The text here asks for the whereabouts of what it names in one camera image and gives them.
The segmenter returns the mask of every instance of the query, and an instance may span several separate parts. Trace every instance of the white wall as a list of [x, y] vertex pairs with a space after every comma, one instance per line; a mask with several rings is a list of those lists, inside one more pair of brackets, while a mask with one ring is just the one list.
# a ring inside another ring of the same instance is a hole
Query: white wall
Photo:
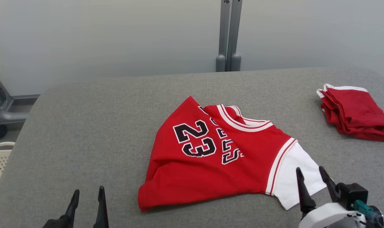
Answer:
[[368, 67], [384, 76], [384, 0], [243, 0], [241, 70]]
[[11, 95], [95, 77], [215, 71], [220, 0], [0, 0]]

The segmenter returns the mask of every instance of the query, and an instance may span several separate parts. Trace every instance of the gray table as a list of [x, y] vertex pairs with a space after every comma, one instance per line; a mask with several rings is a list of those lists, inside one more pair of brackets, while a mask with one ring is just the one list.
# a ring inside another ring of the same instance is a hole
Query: gray table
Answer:
[[[154, 137], [189, 95], [202, 106], [238, 105], [244, 116], [269, 119], [323, 165], [336, 182], [369, 190], [384, 212], [384, 142], [339, 134], [326, 123], [316, 89], [324, 83], [366, 88], [384, 111], [384, 79], [368, 69], [301, 68], [107, 78], [60, 85], [33, 106], [0, 181], [0, 228], [42, 227], [66, 210], [79, 188], [74, 227], [92, 227], [104, 185], [111, 227], [297, 227], [296, 205], [241, 195], [142, 213]], [[330, 202], [326, 189], [313, 197]]]

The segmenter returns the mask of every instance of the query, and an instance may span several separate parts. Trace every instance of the folded garment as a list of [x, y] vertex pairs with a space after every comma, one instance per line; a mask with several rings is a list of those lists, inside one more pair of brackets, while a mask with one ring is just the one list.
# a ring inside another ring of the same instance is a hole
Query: folded garment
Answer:
[[384, 112], [368, 91], [361, 87], [324, 85], [317, 94], [327, 121], [340, 133], [384, 141]]

